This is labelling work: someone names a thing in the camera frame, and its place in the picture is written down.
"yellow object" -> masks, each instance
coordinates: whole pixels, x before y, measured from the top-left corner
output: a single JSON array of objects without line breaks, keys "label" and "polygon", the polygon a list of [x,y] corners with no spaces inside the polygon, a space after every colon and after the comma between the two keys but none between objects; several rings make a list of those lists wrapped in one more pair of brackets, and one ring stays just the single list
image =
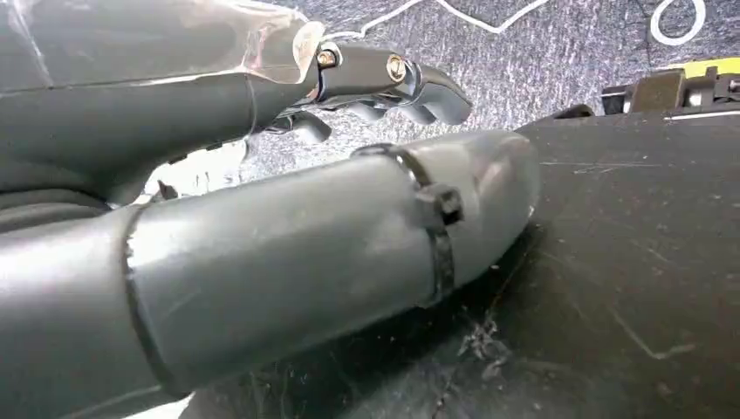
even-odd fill
[{"label": "yellow object", "polygon": [[717,67],[717,74],[740,73],[740,57],[672,64],[666,68],[682,68],[686,72],[686,78],[689,79],[703,76],[709,67]]}]

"black tabletop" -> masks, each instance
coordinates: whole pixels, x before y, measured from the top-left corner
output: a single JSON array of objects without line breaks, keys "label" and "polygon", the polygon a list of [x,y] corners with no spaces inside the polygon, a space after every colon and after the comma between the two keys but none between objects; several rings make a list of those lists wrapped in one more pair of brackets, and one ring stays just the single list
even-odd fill
[{"label": "black tabletop", "polygon": [[199,391],[218,418],[740,417],[740,116],[553,120],[477,281]]}]

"gray plastic cover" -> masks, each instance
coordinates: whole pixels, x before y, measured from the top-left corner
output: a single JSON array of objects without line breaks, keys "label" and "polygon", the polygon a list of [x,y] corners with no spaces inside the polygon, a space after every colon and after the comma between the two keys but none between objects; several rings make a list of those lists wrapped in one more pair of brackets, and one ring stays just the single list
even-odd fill
[{"label": "gray plastic cover", "polygon": [[0,93],[233,72],[297,84],[323,34],[247,0],[0,0]]}]

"robotic finger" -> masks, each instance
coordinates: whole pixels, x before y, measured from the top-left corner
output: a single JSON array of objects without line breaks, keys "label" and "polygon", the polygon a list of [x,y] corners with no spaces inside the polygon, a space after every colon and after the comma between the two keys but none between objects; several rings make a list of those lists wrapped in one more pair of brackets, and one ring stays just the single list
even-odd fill
[{"label": "robotic finger", "polygon": [[[315,99],[302,109],[346,109],[363,120],[375,121],[397,107],[422,125],[437,120],[462,124],[472,109],[462,88],[447,74],[391,51],[356,45],[339,47],[329,42],[321,45],[316,62],[319,83]],[[297,127],[307,131],[312,141],[323,141],[331,133],[320,119],[306,117],[305,111],[278,118],[270,131],[281,133]]]}]

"gray carpet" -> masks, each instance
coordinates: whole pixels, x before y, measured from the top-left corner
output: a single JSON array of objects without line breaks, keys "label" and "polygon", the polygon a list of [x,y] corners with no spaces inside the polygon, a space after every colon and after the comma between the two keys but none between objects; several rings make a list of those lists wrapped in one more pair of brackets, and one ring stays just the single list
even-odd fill
[{"label": "gray carpet", "polygon": [[[279,3],[322,20],[329,31],[357,31],[405,0],[290,0]],[[451,0],[459,9],[500,24],[530,0]],[[632,83],[650,69],[692,59],[740,55],[740,0],[707,0],[707,22],[685,45],[658,44],[648,34],[658,0],[551,0],[502,35],[467,24],[431,0],[369,33],[365,42],[435,65],[461,84],[475,102],[460,127],[415,126],[390,113],[374,124],[350,114],[326,114],[334,135],[309,146],[291,135],[258,136],[238,179],[269,175],[343,159],[378,141],[405,143],[458,130],[515,128],[575,103],[600,109],[605,86]],[[667,35],[693,23],[689,0],[663,15]]]}]

